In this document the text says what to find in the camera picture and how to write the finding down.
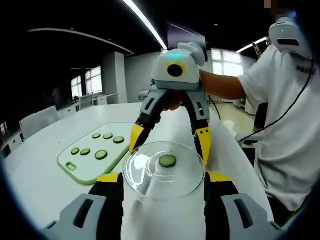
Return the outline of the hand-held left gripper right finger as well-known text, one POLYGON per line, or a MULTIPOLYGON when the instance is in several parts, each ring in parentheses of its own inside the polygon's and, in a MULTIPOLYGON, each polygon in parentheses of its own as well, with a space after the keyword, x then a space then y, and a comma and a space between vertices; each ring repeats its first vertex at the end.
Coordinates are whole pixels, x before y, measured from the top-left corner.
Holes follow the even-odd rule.
POLYGON ((207 240, 277 240, 283 230, 268 221, 267 211, 232 180, 218 172, 204 178, 205 238, 207 240))

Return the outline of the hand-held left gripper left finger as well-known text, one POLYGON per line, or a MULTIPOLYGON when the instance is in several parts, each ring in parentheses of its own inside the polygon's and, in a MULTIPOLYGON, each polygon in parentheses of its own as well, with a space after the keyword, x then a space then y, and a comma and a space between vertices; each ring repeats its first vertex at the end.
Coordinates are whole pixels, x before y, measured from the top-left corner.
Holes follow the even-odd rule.
POLYGON ((46 240, 120 240, 124 216, 121 172, 100 176, 41 230, 46 240))

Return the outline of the person's right hand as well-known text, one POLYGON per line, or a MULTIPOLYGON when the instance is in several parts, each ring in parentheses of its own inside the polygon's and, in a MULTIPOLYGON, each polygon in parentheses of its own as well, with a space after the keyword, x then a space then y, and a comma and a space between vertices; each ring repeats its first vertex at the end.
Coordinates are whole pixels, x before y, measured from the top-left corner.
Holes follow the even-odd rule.
POLYGON ((182 90, 173 90, 169 93, 168 97, 166 98, 166 102, 163 107, 163 111, 175 111, 184 101, 186 96, 185 91, 182 90))

